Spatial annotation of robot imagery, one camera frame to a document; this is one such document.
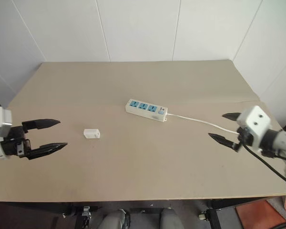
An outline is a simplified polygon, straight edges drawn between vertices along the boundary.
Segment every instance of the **power strip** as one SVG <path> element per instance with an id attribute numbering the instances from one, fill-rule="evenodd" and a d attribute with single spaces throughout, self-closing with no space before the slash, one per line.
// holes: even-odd
<path id="1" fill-rule="evenodd" d="M 160 122 L 165 122 L 167 115 L 167 107 L 155 104 L 149 104 L 135 99 L 130 99 L 125 106 L 126 112 L 150 118 Z"/>

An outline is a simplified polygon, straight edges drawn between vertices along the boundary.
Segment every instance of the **blue outlet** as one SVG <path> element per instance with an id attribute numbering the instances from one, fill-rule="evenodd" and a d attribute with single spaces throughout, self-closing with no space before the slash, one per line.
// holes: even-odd
<path id="1" fill-rule="evenodd" d="M 141 103 L 139 108 L 143 109 L 143 110 L 146 110 L 147 109 L 147 104 Z"/>
<path id="2" fill-rule="evenodd" d="M 137 102 L 137 101 L 132 101 L 129 105 L 130 105 L 130 106 L 137 107 L 137 106 L 139 105 L 139 102 Z"/>
<path id="3" fill-rule="evenodd" d="M 153 106 L 153 105 L 150 105 L 148 107 L 148 110 L 151 111 L 151 112 L 155 112 L 157 110 L 157 107 L 156 106 Z"/>

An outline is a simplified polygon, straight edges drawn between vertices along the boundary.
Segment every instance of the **white cable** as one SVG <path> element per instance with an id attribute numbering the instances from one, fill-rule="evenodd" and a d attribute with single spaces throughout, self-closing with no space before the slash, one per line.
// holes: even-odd
<path id="1" fill-rule="evenodd" d="M 224 131 L 226 131 L 226 132 L 230 132 L 230 133 L 233 133 L 233 134 L 237 134 L 237 135 L 238 135 L 238 133 L 235 132 L 235 131 L 227 130 L 227 129 L 224 129 L 224 128 L 222 128 L 222 127 L 220 127 L 220 126 L 218 126 L 218 125 L 215 125 L 215 124 L 213 124 L 213 123 L 209 123 L 209 122 L 202 121 L 202 120 L 199 120 L 199 119 L 184 117 L 184 116 L 181 116 L 181 115 L 170 114 L 170 113 L 168 113 L 167 115 L 176 116 L 176 117 L 179 117 L 179 118 L 184 118 L 184 119 L 187 119 L 187 120 L 192 120 L 192 121 L 196 121 L 196 122 L 200 122 L 200 123 L 205 123 L 205 124 L 208 124 L 208 125 L 212 125 L 212 126 L 218 128 L 218 129 L 224 130 Z"/>

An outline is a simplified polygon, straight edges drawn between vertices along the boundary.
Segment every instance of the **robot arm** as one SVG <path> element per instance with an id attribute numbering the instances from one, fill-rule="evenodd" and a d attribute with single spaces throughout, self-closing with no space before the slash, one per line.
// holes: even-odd
<path id="1" fill-rule="evenodd" d="M 240 126 L 237 130 L 239 143 L 229 141 L 217 134 L 209 134 L 210 137 L 236 152 L 241 146 L 244 146 L 252 155 L 286 181 L 284 176 L 247 147 L 251 146 L 254 150 L 261 150 L 263 156 L 277 157 L 286 162 L 286 132 L 272 130 L 269 116 L 259 106 L 248 108 L 242 113 L 224 114 L 223 117 L 236 121 Z"/>
<path id="2" fill-rule="evenodd" d="M 11 127 L 10 110 L 0 106 L 0 159 L 7 159 L 11 155 L 16 155 L 31 160 L 60 150 L 67 143 L 51 143 L 37 149 L 31 149 L 29 139 L 25 138 L 25 133 L 30 129 L 48 128 L 58 123 L 60 121 L 54 119 L 38 119 L 22 122 L 22 126 Z"/>

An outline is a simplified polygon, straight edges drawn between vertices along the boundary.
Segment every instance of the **floor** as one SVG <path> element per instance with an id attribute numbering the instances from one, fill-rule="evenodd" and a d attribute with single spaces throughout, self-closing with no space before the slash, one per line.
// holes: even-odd
<path id="1" fill-rule="evenodd" d="M 98 202 L 102 208 L 93 215 L 95 225 L 103 215 L 112 210 L 123 208 L 134 212 L 131 214 L 130 229 L 159 229 L 159 209 L 173 208 L 180 217 L 185 229 L 210 229 L 209 222 L 201 221 L 198 214 L 208 207 L 205 200 L 163 200 L 163 201 L 125 201 L 125 202 Z M 148 208 L 148 214 L 140 213 L 137 208 Z M 242 229 L 235 208 L 225 208 L 218 211 L 219 221 L 223 229 Z M 75 217 L 63 218 L 62 215 L 39 210 L 31 210 L 8 206 L 0 203 L 0 229 L 72 229 Z"/>

